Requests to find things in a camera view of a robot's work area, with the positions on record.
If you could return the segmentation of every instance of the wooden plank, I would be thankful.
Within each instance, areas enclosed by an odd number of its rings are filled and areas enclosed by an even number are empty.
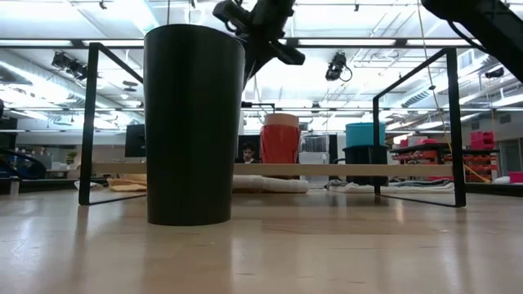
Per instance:
[[[93,163],[95,173],[145,174],[144,163]],[[235,164],[235,175],[261,176],[452,176],[450,165]]]

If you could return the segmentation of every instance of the blue bin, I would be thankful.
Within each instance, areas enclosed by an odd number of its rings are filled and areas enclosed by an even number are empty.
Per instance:
[[[371,122],[349,123],[345,125],[346,147],[374,145],[373,124]],[[379,124],[379,144],[385,145],[385,124]]]

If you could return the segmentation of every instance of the black cylinder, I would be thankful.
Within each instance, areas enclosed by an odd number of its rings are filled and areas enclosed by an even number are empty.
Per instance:
[[[387,164],[387,147],[362,145],[343,149],[346,164]],[[387,185],[386,176],[347,176],[346,181],[358,185]]]
[[[173,24],[145,36],[147,219],[230,219],[244,49],[215,29]]]

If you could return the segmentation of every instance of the person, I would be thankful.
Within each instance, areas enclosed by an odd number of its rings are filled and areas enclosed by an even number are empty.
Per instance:
[[[254,154],[256,153],[256,149],[254,148],[254,144],[251,142],[244,143],[242,145],[242,150],[244,152],[244,157],[236,159],[236,163],[259,163],[256,159],[254,159]]]

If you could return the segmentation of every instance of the wooden floor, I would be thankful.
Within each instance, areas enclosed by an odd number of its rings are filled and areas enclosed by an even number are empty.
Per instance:
[[[235,195],[229,222],[166,227],[145,198],[0,196],[0,293],[522,293],[523,198],[468,200]]]

